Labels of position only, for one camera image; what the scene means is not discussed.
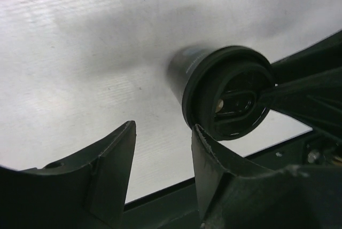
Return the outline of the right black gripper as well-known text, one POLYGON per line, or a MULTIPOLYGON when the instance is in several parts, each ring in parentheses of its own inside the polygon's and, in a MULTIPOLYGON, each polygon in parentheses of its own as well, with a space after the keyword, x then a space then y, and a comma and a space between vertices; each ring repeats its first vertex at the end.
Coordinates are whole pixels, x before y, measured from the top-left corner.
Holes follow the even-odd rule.
POLYGON ((341 142, 341 31, 271 66, 279 85, 258 104, 341 142))

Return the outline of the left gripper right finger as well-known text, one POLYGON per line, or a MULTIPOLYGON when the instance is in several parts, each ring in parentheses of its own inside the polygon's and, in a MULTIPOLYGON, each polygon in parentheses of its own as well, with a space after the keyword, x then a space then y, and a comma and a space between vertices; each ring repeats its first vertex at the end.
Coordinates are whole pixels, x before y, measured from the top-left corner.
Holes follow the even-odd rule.
POLYGON ((192 130, 201 228, 341 228, 341 168, 272 170, 192 130))

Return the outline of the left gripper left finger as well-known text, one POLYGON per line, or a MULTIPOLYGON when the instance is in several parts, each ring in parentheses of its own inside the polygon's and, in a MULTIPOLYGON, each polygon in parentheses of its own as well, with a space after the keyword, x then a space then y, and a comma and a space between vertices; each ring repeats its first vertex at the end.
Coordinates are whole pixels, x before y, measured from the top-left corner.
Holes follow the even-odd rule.
POLYGON ((128 121, 44 168, 1 168, 1 228, 119 228, 135 143, 128 121))

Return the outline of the black cup lid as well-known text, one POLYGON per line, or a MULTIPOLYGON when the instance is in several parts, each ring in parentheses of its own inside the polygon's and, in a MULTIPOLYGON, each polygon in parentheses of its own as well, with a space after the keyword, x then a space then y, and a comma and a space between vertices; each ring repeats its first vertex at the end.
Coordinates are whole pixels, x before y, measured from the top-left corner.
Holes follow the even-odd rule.
POLYGON ((233 140, 250 133, 268 114, 258 99, 275 80, 261 53, 238 45, 203 50, 188 71, 182 112, 190 128, 199 124, 216 140, 233 140))

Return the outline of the black coffee cup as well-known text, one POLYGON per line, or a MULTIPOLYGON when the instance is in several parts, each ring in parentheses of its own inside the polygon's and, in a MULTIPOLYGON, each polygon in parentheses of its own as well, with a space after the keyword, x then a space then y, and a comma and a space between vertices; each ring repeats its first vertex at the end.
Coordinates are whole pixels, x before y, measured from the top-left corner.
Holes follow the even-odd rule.
POLYGON ((214 52, 213 47, 207 44, 197 44, 183 47, 171 56, 166 70, 166 78, 180 105, 191 75, 197 66, 212 52, 214 52))

